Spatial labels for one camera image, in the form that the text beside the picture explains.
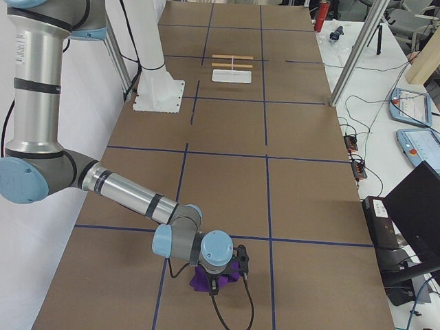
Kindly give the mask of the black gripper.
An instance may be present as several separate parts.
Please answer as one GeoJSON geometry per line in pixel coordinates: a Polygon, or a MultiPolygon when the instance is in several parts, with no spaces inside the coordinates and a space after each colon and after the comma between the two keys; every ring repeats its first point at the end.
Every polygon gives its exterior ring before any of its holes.
{"type": "Polygon", "coordinates": [[[217,295],[219,290],[229,283],[229,276],[227,274],[211,274],[206,269],[204,272],[208,283],[208,293],[210,295],[217,295]]]}

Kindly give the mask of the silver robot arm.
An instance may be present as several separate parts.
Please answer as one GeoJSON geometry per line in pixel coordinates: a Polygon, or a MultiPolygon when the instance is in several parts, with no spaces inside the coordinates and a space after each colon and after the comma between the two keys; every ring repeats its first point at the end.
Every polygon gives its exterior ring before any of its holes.
{"type": "Polygon", "coordinates": [[[63,43],[107,35],[104,1],[9,1],[16,27],[14,137],[1,158],[1,195],[16,204],[65,188],[93,191],[158,224],[153,252],[196,268],[194,288],[217,294],[248,274],[243,246],[220,230],[202,232],[198,207],[181,205],[105,168],[58,142],[63,43]]]}

